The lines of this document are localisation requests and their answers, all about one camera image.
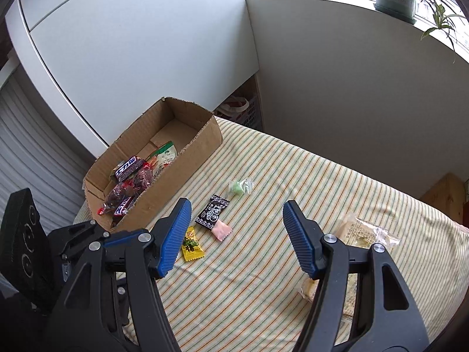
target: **white wall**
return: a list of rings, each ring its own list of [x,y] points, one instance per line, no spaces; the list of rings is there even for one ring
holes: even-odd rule
[[[415,197],[469,178],[469,64],[380,12],[248,0],[264,126]]]
[[[107,143],[160,97],[214,109],[259,67],[245,0],[68,0],[41,19],[39,56]]]

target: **snack package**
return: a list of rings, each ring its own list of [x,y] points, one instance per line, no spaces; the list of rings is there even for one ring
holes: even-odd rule
[[[103,215],[117,208],[127,196],[133,196],[133,182],[119,182],[106,196],[103,206],[98,209],[98,214]]]
[[[132,180],[135,195],[140,196],[141,193],[152,184],[152,181],[152,169],[150,168],[149,164],[145,162],[144,166],[137,172]]]
[[[169,141],[164,146],[154,151],[148,158],[147,162],[153,170],[153,178],[170,165],[177,156],[176,147],[173,142]]]
[[[135,203],[136,197],[127,197],[125,198],[120,205],[117,207],[117,209],[114,212],[113,215],[113,222],[111,224],[111,228],[115,228],[117,224],[124,218],[124,216],[127,214],[129,209],[133,206]]]
[[[210,197],[208,205],[196,218],[196,222],[210,229],[219,241],[223,241],[232,231],[231,227],[218,219],[222,210],[225,209],[229,203],[230,202],[225,198],[214,194]]]
[[[131,175],[137,172],[144,164],[145,160],[138,156],[132,156],[124,164],[116,169],[114,177],[118,182],[123,182],[131,177]]]
[[[250,177],[246,177],[241,181],[230,181],[228,183],[228,190],[230,193],[236,195],[251,194],[252,189],[254,188],[254,181]]]
[[[386,229],[373,225],[357,218],[354,213],[347,213],[334,235],[343,243],[350,246],[369,249],[374,243],[381,243],[391,253],[400,243],[400,239],[390,235]],[[357,274],[349,274],[343,309],[343,319],[350,321],[353,318],[356,299]],[[305,274],[298,292],[310,302],[316,293],[318,280],[311,279]]]
[[[122,160],[122,161],[121,161],[119,164],[117,164],[117,165],[114,167],[114,169],[111,171],[111,174],[109,175],[109,180],[110,180],[110,181],[111,181],[111,180],[112,180],[112,181],[115,181],[115,182],[117,181],[116,175],[115,175],[115,174],[116,174],[116,171],[117,171],[120,167],[122,167],[122,166],[124,165],[124,162],[125,162],[125,161]]]
[[[205,252],[197,241],[196,232],[193,226],[188,227],[184,240],[182,241],[182,255],[184,255],[186,262],[205,256]]]

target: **yellow candy wrapper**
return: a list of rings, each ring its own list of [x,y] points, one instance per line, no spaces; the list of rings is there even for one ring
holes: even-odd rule
[[[205,252],[197,241],[196,232],[193,226],[188,227],[184,240],[182,241],[182,254],[184,255],[186,262],[205,256]]]

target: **chocolate bar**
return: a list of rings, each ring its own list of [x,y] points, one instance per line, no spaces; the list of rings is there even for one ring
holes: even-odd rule
[[[117,226],[117,224],[124,218],[124,216],[127,214],[128,210],[132,207],[134,204],[136,198],[135,197],[127,197],[124,199],[120,205],[117,207],[117,209],[114,212],[113,215],[113,223],[111,225],[111,228],[114,228]]]
[[[128,177],[130,177],[131,174],[138,171],[142,167],[144,162],[144,159],[138,156],[132,156],[124,164],[122,164],[119,168],[116,169],[116,172],[114,173],[116,180],[118,182],[125,181],[126,179],[128,179]]]

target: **metal screw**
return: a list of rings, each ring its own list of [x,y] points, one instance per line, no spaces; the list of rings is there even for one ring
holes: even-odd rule
[[[150,233],[142,233],[141,235],[138,236],[138,240],[140,242],[148,242],[152,238],[152,235]]]
[[[337,237],[334,234],[326,234],[324,236],[324,240],[327,243],[336,243],[337,242]]]
[[[373,245],[373,249],[374,249],[374,251],[376,251],[376,253],[384,253],[384,250],[385,250],[384,246],[380,243],[375,243]]]
[[[100,247],[101,247],[101,243],[99,243],[98,241],[94,241],[90,243],[90,246],[88,246],[88,249],[90,249],[91,251],[96,251],[96,250],[99,250]]]

